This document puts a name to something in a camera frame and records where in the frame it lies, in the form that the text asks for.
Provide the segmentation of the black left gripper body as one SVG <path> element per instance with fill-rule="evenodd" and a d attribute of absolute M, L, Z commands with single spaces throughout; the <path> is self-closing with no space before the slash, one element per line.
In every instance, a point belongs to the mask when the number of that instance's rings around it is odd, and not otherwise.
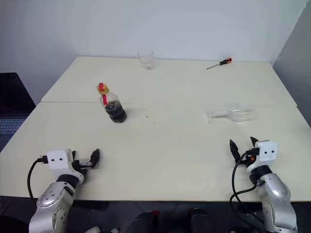
<path fill-rule="evenodd" d="M 75 171 L 82 175 L 86 175 L 87 171 L 91 169 L 91 162 L 80 162 L 79 160 L 74 160 L 71 165 Z"/>

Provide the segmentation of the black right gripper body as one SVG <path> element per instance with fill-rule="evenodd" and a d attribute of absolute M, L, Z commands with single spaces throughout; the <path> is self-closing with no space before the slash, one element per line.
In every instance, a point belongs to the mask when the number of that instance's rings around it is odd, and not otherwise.
<path fill-rule="evenodd" d="M 239 162 L 239 164 L 249 167 L 256 161 L 258 155 L 259 155 L 259 148 L 252 148 L 250 150 L 247 150 L 241 156 L 241 161 Z"/>

